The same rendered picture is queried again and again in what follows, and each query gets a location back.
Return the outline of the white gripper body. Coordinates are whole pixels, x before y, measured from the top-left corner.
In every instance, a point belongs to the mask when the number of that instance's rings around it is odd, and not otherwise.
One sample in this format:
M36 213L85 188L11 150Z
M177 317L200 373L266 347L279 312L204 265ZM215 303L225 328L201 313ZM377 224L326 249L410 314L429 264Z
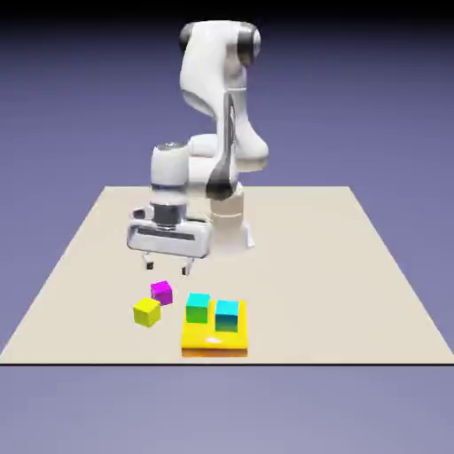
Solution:
M127 246L142 252L204 258L209 254L212 224L201 219L184 219L163 225L147 219L131 219Z

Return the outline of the small magenta cube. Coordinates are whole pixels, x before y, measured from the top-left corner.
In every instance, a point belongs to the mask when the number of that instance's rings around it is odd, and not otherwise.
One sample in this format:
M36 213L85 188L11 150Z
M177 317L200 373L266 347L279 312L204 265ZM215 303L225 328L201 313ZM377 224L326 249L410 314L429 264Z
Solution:
M151 283L151 297L158 301L161 306L173 302L173 290L167 280Z

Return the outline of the small cyan cube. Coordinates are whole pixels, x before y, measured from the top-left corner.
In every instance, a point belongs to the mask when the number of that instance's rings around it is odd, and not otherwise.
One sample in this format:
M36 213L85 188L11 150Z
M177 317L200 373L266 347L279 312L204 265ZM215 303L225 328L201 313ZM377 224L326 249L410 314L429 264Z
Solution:
M239 326L239 302L218 300L215 305L215 330L236 333Z
M206 324L208 319L210 295L190 293L185 305L185 320L187 323Z

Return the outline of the small yellow cube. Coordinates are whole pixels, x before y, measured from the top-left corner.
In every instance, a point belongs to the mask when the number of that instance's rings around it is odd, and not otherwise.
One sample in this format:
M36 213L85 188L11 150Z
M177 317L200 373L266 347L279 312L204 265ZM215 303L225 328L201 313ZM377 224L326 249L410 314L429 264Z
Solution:
M160 302L152 298L142 298L133 307L134 321L145 327L152 327L161 318Z

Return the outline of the large yellow box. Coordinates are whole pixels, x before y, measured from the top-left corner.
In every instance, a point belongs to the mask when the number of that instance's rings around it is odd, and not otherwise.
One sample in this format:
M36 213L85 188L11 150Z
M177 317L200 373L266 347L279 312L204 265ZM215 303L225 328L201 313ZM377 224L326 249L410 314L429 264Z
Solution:
M239 300L238 330L236 332L215 329L215 305L211 300L207 307L206 323L191 323L184 317L181 348L184 356L247 356L247 302Z

